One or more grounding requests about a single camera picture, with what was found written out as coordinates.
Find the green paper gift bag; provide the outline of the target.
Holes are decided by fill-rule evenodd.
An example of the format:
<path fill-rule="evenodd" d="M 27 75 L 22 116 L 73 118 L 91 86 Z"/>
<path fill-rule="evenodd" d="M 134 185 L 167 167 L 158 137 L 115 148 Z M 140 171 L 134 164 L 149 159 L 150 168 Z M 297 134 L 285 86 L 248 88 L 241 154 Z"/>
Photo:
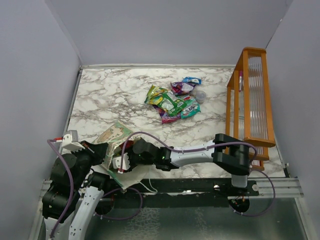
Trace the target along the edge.
<path fill-rule="evenodd" d="M 104 173 L 114 179 L 123 190 L 140 184 L 148 192 L 157 193 L 158 191 L 153 186 L 146 186 L 142 183 L 142 180 L 148 176 L 150 166 L 139 165 L 128 173 L 118 173 L 118 168 L 121 164 L 122 144 L 132 133 L 132 130 L 117 121 L 93 141 L 94 144 L 108 144 L 105 158 L 99 167 Z"/>

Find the green yellow snack packet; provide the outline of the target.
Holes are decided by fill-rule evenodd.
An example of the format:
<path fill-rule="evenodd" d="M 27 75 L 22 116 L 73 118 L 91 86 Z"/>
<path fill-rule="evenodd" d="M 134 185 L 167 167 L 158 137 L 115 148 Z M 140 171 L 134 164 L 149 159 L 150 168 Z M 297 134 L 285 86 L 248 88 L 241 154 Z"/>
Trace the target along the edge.
<path fill-rule="evenodd" d="M 146 94 L 146 98 L 144 100 L 144 103 L 145 104 L 151 104 L 151 99 L 152 98 L 154 98 L 156 96 L 159 96 L 159 95 L 161 95 L 163 93 L 166 93 L 167 91 L 168 91 L 168 89 L 166 89 L 166 88 L 152 85 L 150 87 L 149 91 Z"/>

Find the green white snack packet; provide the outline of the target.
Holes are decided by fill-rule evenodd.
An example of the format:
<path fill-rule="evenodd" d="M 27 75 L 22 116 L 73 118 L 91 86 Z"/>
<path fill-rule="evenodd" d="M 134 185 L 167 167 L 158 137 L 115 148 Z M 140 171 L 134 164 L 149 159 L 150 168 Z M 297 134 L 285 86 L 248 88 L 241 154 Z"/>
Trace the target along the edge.
<path fill-rule="evenodd" d="M 187 106 L 187 103 L 173 94 L 172 91 L 166 91 L 157 96 L 154 104 L 171 117 L 180 113 Z"/>

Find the teal snack packet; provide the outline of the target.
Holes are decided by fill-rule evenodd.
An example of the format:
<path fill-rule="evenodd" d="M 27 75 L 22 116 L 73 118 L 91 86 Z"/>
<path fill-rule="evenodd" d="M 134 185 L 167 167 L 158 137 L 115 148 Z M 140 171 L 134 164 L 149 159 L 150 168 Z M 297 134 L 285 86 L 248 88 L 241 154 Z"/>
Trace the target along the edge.
<path fill-rule="evenodd" d="M 201 112 L 200 105 L 193 95 L 183 96 L 182 99 L 186 103 L 186 107 L 180 112 L 180 117 L 182 119 L 193 117 Z"/>

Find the purple red snack packet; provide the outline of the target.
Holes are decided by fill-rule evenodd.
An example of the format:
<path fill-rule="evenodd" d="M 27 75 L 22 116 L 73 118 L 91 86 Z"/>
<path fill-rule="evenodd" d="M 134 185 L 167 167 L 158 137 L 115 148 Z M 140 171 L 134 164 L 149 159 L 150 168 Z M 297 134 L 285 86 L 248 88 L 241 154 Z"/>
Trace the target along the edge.
<path fill-rule="evenodd" d="M 183 96 L 191 93 L 196 84 L 195 83 L 190 83 L 190 82 L 171 82 L 171 91 L 176 95 L 176 96 Z"/>

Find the blue snack packet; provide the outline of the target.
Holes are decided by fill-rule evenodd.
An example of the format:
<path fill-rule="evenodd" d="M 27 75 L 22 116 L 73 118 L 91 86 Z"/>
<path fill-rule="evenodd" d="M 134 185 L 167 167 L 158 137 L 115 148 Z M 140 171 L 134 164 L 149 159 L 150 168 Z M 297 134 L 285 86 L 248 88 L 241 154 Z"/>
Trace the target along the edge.
<path fill-rule="evenodd" d="M 202 84 L 202 80 L 200 78 L 197 77 L 191 77 L 191 76 L 187 76 L 185 77 L 182 82 L 184 83 L 191 83 L 191 84 L 196 84 L 196 85 L 201 85 Z"/>

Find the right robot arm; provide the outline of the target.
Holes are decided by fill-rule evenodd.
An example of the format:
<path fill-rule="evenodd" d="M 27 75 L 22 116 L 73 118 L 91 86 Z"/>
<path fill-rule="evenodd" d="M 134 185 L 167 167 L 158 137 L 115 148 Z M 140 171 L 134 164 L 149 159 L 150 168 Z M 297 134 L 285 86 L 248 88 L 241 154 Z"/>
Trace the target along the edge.
<path fill-rule="evenodd" d="M 147 135 L 163 146 L 157 147 L 140 138 L 127 147 L 130 138 L 137 134 Z M 234 195 L 240 196 L 248 189 L 250 164 L 257 153 L 257 148 L 252 144 L 223 133 L 198 146 L 170 147 L 152 134 L 138 131 L 123 143 L 117 170 L 123 173 L 138 165 L 154 165 L 159 170 L 171 171 L 192 164 L 214 163 L 231 174 L 229 189 Z"/>

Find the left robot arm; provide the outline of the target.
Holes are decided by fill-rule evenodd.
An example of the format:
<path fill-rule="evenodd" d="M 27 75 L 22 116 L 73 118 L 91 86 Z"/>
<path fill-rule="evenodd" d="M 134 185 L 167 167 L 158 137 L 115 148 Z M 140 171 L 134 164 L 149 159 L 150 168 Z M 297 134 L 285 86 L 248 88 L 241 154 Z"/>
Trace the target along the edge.
<path fill-rule="evenodd" d="M 53 140 L 48 140 L 48 144 L 57 159 L 50 175 L 51 184 L 42 198 L 45 238 L 83 240 L 99 200 L 111 190 L 108 175 L 90 173 L 93 166 L 103 162 L 109 145 L 82 141 L 82 149 L 61 154 Z"/>

